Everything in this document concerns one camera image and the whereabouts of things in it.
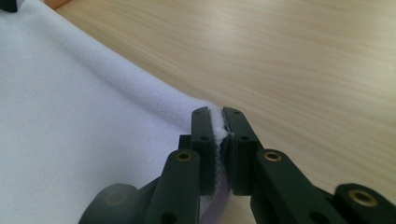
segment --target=black mount bracket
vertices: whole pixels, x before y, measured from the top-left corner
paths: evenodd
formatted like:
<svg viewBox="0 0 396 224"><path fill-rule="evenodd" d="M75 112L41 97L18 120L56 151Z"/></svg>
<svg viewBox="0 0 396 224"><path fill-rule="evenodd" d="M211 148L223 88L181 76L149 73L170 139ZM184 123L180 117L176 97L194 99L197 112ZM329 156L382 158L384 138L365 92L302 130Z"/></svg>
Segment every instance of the black mount bracket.
<svg viewBox="0 0 396 224"><path fill-rule="evenodd" d="M199 198L212 195L216 161L224 164L229 188L250 196L261 224L396 224L396 207L376 191L357 184L334 195L313 186L289 157L262 146L241 111L222 110L228 136L220 158L207 107L191 115L191 134L181 135L162 175L142 189L116 184L95 197L79 224L196 224Z"/></svg>

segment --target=white cloth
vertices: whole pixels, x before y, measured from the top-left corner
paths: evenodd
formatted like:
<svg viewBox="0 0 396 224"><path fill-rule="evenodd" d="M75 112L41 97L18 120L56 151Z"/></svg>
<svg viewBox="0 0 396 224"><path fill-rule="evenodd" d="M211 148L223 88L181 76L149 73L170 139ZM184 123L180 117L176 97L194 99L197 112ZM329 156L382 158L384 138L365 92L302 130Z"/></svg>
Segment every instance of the white cloth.
<svg viewBox="0 0 396 224"><path fill-rule="evenodd" d="M78 223L101 189L143 187L202 106L219 143L215 105L164 84L40 1L0 11L0 223Z"/></svg>

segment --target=fabric fold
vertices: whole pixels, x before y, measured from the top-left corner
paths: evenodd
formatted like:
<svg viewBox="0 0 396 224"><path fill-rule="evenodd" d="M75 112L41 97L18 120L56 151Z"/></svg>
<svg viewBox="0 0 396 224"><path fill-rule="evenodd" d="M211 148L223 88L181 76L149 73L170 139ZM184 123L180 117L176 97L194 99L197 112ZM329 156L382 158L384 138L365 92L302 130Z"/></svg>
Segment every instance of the fabric fold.
<svg viewBox="0 0 396 224"><path fill-rule="evenodd" d="M19 5L0 11L0 223L78 223L101 189L143 187L191 132L196 108L208 106L218 144L225 137L217 106L173 89L42 2ZM202 213L214 198L202 199Z"/></svg>

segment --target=black object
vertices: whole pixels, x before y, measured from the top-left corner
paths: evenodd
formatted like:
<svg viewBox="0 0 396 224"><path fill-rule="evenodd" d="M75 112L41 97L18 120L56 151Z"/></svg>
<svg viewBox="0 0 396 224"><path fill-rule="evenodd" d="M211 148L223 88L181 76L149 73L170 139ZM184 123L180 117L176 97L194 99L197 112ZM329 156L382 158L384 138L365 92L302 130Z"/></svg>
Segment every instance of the black object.
<svg viewBox="0 0 396 224"><path fill-rule="evenodd" d="M16 0L0 0L0 9L7 12L17 12L17 1Z"/></svg>
<svg viewBox="0 0 396 224"><path fill-rule="evenodd" d="M313 186L289 157L265 149L241 111L225 107L229 132L221 160L235 195L251 196L262 224L396 224L396 207L357 184L334 195ZM101 191L79 224L196 224L199 196L215 190L217 146L207 107L192 112L191 134L181 135L162 175L140 190L117 184Z"/></svg>

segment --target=light wooden surface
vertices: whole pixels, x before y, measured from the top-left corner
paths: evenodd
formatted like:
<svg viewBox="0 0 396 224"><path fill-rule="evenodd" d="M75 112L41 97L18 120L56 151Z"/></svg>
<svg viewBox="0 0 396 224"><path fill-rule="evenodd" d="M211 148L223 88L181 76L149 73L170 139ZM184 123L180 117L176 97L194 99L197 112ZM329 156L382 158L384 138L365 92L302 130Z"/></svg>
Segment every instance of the light wooden surface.
<svg viewBox="0 0 396 224"><path fill-rule="evenodd" d="M58 7L61 7L62 5L66 4L70 0L44 0L44 3L53 8L56 9Z"/></svg>
<svg viewBox="0 0 396 224"><path fill-rule="evenodd" d="M242 110L313 184L396 203L396 2L73 0L58 12L185 93ZM231 198L221 223L254 223Z"/></svg>

